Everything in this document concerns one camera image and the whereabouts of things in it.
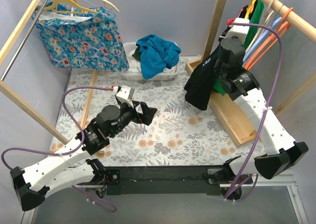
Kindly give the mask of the white floral print t-shirt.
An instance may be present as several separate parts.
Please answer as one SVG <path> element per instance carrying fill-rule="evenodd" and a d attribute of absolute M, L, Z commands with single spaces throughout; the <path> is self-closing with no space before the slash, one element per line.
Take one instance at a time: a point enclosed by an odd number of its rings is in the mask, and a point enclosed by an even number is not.
<path fill-rule="evenodd" d="M 140 61 L 133 58 L 131 60 L 128 60 L 128 63 L 129 63 L 129 69 L 128 69 L 127 73 L 129 73 L 129 74 L 142 74 Z"/>

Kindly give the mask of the blue t-shirt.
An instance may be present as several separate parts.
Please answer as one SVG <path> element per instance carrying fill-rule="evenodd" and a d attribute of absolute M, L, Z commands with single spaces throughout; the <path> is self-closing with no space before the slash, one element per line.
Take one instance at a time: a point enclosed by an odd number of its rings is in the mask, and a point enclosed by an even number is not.
<path fill-rule="evenodd" d="M 141 52 L 142 75 L 146 80 L 166 70 L 170 71 L 179 62 L 180 47 L 156 35 L 147 35 L 139 39 L 136 46 Z"/>

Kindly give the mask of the black t-shirt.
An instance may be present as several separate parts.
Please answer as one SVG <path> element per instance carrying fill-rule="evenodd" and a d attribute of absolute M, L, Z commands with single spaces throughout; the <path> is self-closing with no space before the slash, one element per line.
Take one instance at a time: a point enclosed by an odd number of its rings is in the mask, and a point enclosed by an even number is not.
<path fill-rule="evenodd" d="M 185 100 L 201 111 L 207 110 L 210 93 L 215 82 L 214 66 L 218 51 L 219 46 L 194 69 L 184 86 L 186 91 Z"/>

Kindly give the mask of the bright green t-shirt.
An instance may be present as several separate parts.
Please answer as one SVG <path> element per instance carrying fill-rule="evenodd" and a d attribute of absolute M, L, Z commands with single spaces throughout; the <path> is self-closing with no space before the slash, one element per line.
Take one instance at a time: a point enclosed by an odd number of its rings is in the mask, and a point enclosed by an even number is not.
<path fill-rule="evenodd" d="M 253 12 L 250 14 L 249 20 L 250 20 L 250 23 L 258 24 L 260 19 L 261 19 L 261 15 L 262 15 L 262 12 L 264 9 L 264 3 L 261 0 L 254 0 L 254 1 L 255 1 L 254 9 L 253 9 Z M 251 43 L 252 39 L 256 35 L 257 30 L 258 30 L 257 27 L 250 27 L 249 28 L 248 34 L 247 34 L 246 39 L 245 39 L 244 44 L 243 44 L 244 49 L 247 49 L 247 47 Z M 222 88 L 222 86 L 220 84 L 220 80 L 218 78 L 214 82 L 213 89 L 216 90 L 221 95 L 225 95 L 225 91 Z"/>

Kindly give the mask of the beige wooden hanger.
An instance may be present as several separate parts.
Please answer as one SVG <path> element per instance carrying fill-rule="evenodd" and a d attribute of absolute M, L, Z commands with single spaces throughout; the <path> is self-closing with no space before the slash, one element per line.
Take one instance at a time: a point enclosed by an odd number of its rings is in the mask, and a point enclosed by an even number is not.
<path fill-rule="evenodd" d="M 271 6 L 273 4 L 274 0 L 271 0 L 266 8 L 265 14 L 264 14 L 264 22 L 263 25 L 267 26 L 271 16 L 273 14 L 273 10 L 271 10 Z M 254 38 L 252 39 L 251 43 L 249 44 L 249 46 L 246 49 L 246 53 L 248 53 L 250 51 L 250 48 L 252 47 L 252 45 L 254 44 L 254 42 L 256 41 L 256 39 L 262 34 L 263 29 L 258 29 L 256 35 L 254 36 Z"/>

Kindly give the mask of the light blue hanger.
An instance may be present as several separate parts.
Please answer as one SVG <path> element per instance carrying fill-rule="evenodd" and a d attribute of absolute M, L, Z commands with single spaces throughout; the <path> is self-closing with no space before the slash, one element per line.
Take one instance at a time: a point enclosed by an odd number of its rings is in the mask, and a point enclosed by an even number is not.
<path fill-rule="evenodd" d="M 274 11 L 270 11 L 265 16 L 264 25 L 269 26 Z M 272 24 L 269 26 L 282 36 L 291 27 L 288 21 L 285 21 L 282 17 L 274 18 Z M 252 68 L 259 59 L 277 42 L 277 37 L 270 33 L 268 30 L 259 29 L 254 35 L 252 41 L 246 48 L 246 54 L 243 59 L 243 66 L 246 69 Z"/>

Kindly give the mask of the orange plastic hanger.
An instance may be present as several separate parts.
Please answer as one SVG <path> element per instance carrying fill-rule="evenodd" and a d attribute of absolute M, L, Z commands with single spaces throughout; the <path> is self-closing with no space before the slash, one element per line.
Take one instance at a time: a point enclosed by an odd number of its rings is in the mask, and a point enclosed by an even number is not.
<path fill-rule="evenodd" d="M 277 27 L 276 32 L 282 36 L 284 35 L 289 28 L 291 27 L 291 24 L 288 21 L 285 21 L 285 18 L 289 15 L 291 11 L 293 11 L 294 8 L 291 7 L 286 12 L 285 16 L 282 18 L 279 17 L 276 19 L 273 24 L 273 27 Z M 250 70 L 266 53 L 267 51 L 275 44 L 277 43 L 278 39 L 274 34 L 270 34 L 264 42 L 262 40 L 267 36 L 268 31 L 265 30 L 262 35 L 254 42 L 252 47 L 250 48 L 250 51 L 248 52 L 248 55 L 246 56 L 244 68 L 246 70 Z"/>

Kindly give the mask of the green and grey raglan shirt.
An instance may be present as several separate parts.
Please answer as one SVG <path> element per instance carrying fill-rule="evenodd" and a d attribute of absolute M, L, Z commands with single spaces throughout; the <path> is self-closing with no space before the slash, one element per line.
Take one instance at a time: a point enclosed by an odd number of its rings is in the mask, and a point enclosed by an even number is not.
<path fill-rule="evenodd" d="M 135 49 L 134 53 L 132 54 L 132 57 L 138 61 L 141 61 L 141 52 L 139 51 L 139 47 Z"/>

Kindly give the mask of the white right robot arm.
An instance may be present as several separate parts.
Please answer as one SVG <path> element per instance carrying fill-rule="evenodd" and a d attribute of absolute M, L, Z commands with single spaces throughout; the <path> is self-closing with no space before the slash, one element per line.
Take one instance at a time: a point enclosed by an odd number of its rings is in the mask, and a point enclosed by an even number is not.
<path fill-rule="evenodd" d="M 206 110 L 210 91 L 218 78 L 225 93 L 246 114 L 257 130 L 265 153 L 227 160 L 213 178 L 235 183 L 244 175 L 260 174 L 270 180 L 293 167 L 308 152 L 305 142 L 297 142 L 284 129 L 274 112 L 268 108 L 260 84 L 242 66 L 245 50 L 237 37 L 222 39 L 215 51 L 191 74 L 184 89 L 185 100 L 199 110 Z"/>

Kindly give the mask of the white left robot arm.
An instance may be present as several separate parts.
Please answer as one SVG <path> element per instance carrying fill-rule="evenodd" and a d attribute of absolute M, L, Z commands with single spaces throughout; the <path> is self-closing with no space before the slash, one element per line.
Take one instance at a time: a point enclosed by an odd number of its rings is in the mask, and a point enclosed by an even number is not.
<path fill-rule="evenodd" d="M 106 169 L 90 156 L 109 145 L 130 122 L 150 125 L 157 112 L 144 102 L 105 106 L 84 129 L 69 141 L 61 153 L 53 153 L 38 163 L 10 171 L 13 188 L 23 211 L 42 204 L 50 195 L 81 183 L 100 186 L 119 185 L 120 171 Z"/>

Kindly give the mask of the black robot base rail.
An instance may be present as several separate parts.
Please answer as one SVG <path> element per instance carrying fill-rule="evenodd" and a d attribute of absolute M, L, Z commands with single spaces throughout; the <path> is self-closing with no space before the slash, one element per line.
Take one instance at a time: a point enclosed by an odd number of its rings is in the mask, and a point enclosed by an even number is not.
<path fill-rule="evenodd" d="M 225 194 L 220 185 L 235 175 L 220 166 L 133 166 L 107 169 L 100 197 L 123 194 Z"/>

